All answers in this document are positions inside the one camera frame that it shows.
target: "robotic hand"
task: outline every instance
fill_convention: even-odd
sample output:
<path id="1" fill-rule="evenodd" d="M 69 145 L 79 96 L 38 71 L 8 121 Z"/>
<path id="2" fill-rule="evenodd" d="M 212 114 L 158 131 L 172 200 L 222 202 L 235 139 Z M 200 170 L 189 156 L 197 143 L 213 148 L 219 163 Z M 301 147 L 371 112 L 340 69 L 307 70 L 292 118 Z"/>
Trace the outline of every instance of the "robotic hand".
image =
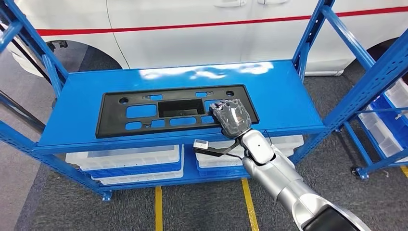
<path id="1" fill-rule="evenodd" d="M 235 144 L 214 149 L 207 141 L 196 140 L 195 152 L 220 156 L 243 146 L 242 163 L 249 175 L 283 205 L 301 231 L 370 231 L 353 213 L 330 203 L 303 182 L 294 164 L 258 130 L 251 129 L 251 119 L 240 100 L 211 104 L 210 111 L 220 122 L 222 133 L 235 139 Z"/>

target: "mounting hole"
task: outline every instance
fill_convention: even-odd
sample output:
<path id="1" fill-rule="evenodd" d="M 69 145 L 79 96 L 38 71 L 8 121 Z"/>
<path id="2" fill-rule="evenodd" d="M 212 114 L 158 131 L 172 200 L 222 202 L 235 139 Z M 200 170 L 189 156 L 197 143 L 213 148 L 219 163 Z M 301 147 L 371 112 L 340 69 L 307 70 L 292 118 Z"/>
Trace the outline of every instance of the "mounting hole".
<path id="1" fill-rule="evenodd" d="M 126 103 L 128 103 L 128 102 L 129 102 L 129 99 L 127 99 L 127 98 L 125 98 L 125 97 L 120 98 L 120 100 L 119 100 L 119 103 L 120 103 L 120 104 L 126 104 Z"/>
<path id="2" fill-rule="evenodd" d="M 231 91 L 231 90 L 226 91 L 225 94 L 226 94 L 228 97 L 234 96 L 234 92 Z"/>

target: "cable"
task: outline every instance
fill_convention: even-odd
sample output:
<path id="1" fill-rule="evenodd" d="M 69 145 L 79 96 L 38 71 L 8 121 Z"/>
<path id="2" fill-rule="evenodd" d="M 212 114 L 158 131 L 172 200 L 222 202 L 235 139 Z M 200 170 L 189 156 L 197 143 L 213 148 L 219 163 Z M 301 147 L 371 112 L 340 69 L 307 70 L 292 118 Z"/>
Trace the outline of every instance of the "cable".
<path id="1" fill-rule="evenodd" d="M 233 155 L 233 154 L 229 154 L 229 153 L 226 153 L 224 155 L 228 155 L 228 156 L 231 156 L 231 157 L 236 157 L 236 158 L 242 160 L 242 158 L 240 156 L 237 156 L 237 155 Z"/>
<path id="2" fill-rule="evenodd" d="M 272 140 L 270 139 L 269 132 L 268 132 L 267 130 L 265 130 L 265 132 L 267 132 L 267 135 L 268 135 L 268 138 L 269 138 L 269 142 L 270 142 L 270 144 L 272 144 Z"/>

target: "shelf foot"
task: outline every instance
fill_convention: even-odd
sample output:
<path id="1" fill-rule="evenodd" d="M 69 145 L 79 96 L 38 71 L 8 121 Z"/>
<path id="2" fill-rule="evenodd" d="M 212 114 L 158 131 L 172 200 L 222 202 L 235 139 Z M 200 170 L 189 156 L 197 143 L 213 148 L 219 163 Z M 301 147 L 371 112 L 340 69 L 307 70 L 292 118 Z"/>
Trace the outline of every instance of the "shelf foot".
<path id="1" fill-rule="evenodd" d="M 361 167 L 352 167 L 351 168 L 351 173 L 355 175 L 356 177 L 360 178 L 360 180 L 368 180 L 369 179 L 369 174 L 368 172 L 361 168 Z"/>
<path id="2" fill-rule="evenodd" d="M 109 202 L 112 198 L 112 191 L 104 192 L 102 196 L 102 201 Z"/>

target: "car door handle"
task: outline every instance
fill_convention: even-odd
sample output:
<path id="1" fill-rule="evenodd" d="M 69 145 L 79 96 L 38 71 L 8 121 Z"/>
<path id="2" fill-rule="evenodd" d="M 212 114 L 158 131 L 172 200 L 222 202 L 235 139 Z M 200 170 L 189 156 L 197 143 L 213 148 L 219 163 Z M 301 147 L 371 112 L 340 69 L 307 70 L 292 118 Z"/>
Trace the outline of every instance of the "car door handle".
<path id="1" fill-rule="evenodd" d="M 273 4 L 286 3 L 288 1 L 289 0 L 258 0 L 258 3 L 262 5 L 273 5 Z"/>
<path id="2" fill-rule="evenodd" d="M 247 0 L 216 0 L 216 7 L 240 7 L 246 4 Z"/>

